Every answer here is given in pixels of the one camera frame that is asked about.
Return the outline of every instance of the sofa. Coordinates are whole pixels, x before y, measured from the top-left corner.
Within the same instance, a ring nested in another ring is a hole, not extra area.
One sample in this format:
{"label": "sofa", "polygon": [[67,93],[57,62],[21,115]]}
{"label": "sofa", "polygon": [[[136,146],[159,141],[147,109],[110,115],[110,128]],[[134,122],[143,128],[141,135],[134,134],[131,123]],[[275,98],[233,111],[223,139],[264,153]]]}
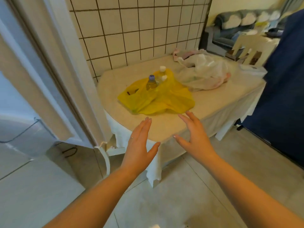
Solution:
{"label": "sofa", "polygon": [[207,51],[225,56],[231,50],[238,34],[254,28],[257,22],[269,22],[268,29],[276,27],[280,11],[238,10],[218,14],[214,25],[206,27],[208,33]]}

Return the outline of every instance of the dark blue cloth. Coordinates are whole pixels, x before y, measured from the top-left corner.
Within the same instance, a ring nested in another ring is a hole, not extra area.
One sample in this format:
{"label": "dark blue cloth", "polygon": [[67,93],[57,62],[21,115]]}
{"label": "dark blue cloth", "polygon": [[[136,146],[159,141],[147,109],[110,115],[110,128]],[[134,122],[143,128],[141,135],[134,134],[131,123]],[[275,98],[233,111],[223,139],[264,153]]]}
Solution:
{"label": "dark blue cloth", "polygon": [[304,10],[288,17],[264,67],[266,87],[243,125],[304,167]]}

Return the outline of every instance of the white bottle cap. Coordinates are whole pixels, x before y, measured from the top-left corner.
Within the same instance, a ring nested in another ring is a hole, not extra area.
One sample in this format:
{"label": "white bottle cap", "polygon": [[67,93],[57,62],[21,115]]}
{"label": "white bottle cap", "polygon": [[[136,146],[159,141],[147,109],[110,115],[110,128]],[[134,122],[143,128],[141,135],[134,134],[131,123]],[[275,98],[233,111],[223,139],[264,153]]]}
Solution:
{"label": "white bottle cap", "polygon": [[162,78],[162,81],[165,81],[167,79],[167,75],[164,75],[161,78]]}
{"label": "white bottle cap", "polygon": [[159,67],[159,71],[160,72],[165,72],[166,71],[166,67],[165,66],[160,66]]}

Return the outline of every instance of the table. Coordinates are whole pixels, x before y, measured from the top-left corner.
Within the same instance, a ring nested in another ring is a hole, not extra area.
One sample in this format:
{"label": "table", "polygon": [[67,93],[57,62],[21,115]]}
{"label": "table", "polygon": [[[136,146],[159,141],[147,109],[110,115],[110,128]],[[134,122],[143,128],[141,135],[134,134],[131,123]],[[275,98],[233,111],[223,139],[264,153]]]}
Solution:
{"label": "table", "polygon": [[[196,102],[191,111],[203,123],[209,137],[216,134],[221,140],[234,122],[251,115],[265,87],[260,77],[237,72],[238,64],[228,61],[232,67],[230,80],[214,90],[192,93]],[[104,72],[97,86],[98,95],[105,109],[112,133],[116,136],[116,147],[100,149],[105,159],[109,156],[125,153],[131,131],[146,118],[146,115],[133,115],[117,99],[117,96],[134,81],[148,77],[166,66],[173,72],[179,72],[182,66],[173,61],[172,56],[142,62],[139,64]],[[176,115],[163,113],[150,116],[152,125],[148,135],[147,150],[160,141],[159,151],[147,168],[147,178],[154,187],[161,180],[161,170],[167,162],[185,153],[173,138],[179,134],[189,139],[190,134],[185,123]],[[110,172],[109,160],[106,160],[107,174]]]}

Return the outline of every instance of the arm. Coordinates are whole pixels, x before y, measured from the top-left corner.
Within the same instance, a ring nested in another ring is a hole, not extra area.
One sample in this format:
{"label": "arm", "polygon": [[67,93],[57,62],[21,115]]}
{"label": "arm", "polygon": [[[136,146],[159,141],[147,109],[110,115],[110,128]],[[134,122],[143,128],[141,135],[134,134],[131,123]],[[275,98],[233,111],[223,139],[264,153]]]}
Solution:
{"label": "arm", "polygon": [[304,221],[237,172],[214,151],[199,119],[191,112],[179,115],[190,130],[190,141],[176,141],[218,182],[249,228],[304,227]]}
{"label": "arm", "polygon": [[160,142],[147,152],[152,120],[148,117],[132,132],[121,167],[62,211],[45,228],[101,228],[119,199],[155,157]]}

